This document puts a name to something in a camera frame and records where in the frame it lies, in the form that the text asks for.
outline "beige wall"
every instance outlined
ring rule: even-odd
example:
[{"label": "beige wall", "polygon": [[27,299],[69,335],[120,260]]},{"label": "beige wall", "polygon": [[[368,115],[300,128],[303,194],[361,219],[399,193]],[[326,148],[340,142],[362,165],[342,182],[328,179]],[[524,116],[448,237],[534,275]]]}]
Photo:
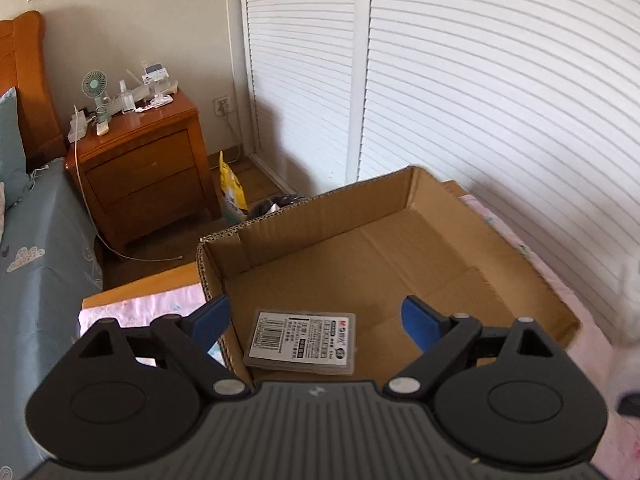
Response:
[{"label": "beige wall", "polygon": [[[0,19],[29,9],[47,21],[47,72],[65,131],[73,105],[92,104],[80,89],[89,70],[107,74],[113,97],[120,79],[132,87],[125,69],[139,74],[147,60],[162,62],[197,104],[209,153],[238,143],[212,104],[235,102],[226,0],[0,0]],[[235,113],[231,122],[239,136]]]}]

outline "wooden headboard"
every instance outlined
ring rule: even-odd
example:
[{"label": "wooden headboard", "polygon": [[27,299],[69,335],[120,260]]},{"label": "wooden headboard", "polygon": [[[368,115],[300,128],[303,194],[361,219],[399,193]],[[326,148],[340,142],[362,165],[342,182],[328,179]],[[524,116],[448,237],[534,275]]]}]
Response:
[{"label": "wooden headboard", "polygon": [[43,37],[44,18],[36,10],[0,21],[0,96],[14,86],[18,90],[18,120],[29,171],[66,153],[47,84]]}]

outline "white closet door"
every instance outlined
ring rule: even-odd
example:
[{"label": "white closet door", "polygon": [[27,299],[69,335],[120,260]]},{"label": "white closet door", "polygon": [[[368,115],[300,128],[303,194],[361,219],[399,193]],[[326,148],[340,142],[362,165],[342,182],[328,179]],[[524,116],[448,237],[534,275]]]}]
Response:
[{"label": "white closet door", "polygon": [[640,242],[640,0],[371,0],[360,179],[421,164],[604,332]]},{"label": "white closet door", "polygon": [[258,156],[298,192],[344,184],[354,0],[246,0]]}]

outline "bed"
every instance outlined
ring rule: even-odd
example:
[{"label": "bed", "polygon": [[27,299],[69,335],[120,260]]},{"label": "bed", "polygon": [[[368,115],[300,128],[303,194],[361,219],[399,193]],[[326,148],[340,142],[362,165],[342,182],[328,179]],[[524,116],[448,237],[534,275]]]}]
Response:
[{"label": "bed", "polygon": [[18,124],[34,172],[5,213],[0,242],[0,478],[41,460],[24,423],[32,391],[77,336],[82,299],[102,290],[95,231],[65,171],[66,145],[46,80],[44,19],[0,21],[0,95],[15,87]]}]

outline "drawer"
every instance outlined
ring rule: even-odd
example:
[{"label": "drawer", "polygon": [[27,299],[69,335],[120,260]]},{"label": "drawer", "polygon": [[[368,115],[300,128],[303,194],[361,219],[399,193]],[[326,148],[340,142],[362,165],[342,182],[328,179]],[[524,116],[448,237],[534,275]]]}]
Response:
[{"label": "drawer", "polygon": [[195,165],[187,130],[131,150],[86,174],[103,207]]},{"label": "drawer", "polygon": [[198,171],[190,168],[111,203],[105,213],[126,243],[204,206]]}]

